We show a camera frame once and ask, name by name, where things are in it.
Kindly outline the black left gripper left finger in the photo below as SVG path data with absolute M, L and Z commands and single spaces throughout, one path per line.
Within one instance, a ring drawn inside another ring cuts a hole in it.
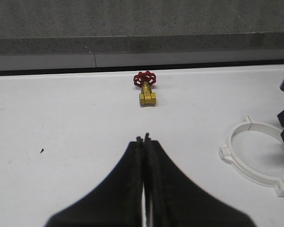
M 54 214 L 48 227 L 142 226 L 142 144 L 130 142 L 111 173 L 81 200 Z

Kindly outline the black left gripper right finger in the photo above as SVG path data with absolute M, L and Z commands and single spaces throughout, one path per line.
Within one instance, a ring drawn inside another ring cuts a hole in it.
M 253 227 L 245 213 L 191 181 L 160 143 L 145 135 L 144 189 L 149 227 Z

